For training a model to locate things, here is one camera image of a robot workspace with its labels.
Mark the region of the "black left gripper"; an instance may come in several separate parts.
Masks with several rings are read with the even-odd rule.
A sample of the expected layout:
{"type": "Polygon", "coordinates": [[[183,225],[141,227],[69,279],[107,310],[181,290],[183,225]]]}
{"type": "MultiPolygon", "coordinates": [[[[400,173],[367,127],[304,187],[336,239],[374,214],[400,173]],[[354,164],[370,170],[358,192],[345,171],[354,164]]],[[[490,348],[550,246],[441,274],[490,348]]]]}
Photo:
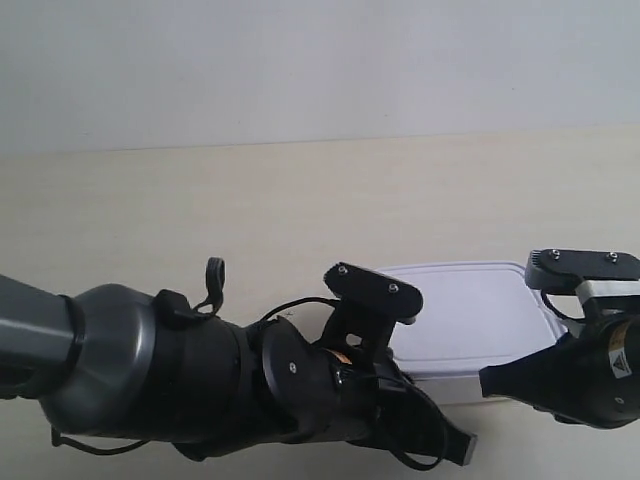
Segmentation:
{"type": "Polygon", "coordinates": [[[456,426],[389,355],[371,359],[336,340],[308,342],[286,319],[259,330],[259,441],[344,442],[471,462],[477,436],[456,426]]]}

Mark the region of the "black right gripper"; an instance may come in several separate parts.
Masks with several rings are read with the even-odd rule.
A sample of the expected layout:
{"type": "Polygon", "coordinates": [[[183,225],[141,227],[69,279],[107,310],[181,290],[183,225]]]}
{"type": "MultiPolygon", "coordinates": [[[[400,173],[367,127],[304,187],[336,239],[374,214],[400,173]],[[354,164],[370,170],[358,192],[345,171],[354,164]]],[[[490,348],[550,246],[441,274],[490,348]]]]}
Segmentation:
{"type": "Polygon", "coordinates": [[[556,421],[600,429],[639,419],[639,321],[617,321],[584,339],[479,371],[484,398],[544,400],[556,421]]]}

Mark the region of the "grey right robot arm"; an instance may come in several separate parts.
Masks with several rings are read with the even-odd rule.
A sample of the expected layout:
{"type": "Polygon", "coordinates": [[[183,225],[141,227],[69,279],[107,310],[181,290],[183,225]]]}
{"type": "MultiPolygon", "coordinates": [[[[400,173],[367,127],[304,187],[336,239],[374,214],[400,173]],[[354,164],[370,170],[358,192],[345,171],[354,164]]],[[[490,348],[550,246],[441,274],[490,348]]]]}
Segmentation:
{"type": "Polygon", "coordinates": [[[565,424],[616,429],[639,419],[639,317],[614,315],[579,336],[479,371],[482,396],[505,397],[565,424]]]}

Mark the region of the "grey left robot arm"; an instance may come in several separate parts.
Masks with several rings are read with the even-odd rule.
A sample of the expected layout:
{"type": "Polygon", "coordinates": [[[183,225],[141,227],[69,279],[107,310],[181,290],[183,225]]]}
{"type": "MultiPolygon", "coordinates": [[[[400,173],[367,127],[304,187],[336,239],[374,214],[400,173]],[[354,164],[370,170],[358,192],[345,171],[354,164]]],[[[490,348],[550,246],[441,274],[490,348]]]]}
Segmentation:
{"type": "Polygon", "coordinates": [[[455,426],[393,361],[397,323],[419,290],[338,264],[332,308],[306,340],[280,310],[240,327],[181,294],[108,284],[81,295],[1,281],[1,396],[40,404],[52,440],[167,442],[201,461],[259,444],[347,442],[430,470],[467,465],[477,438],[455,426]]]}

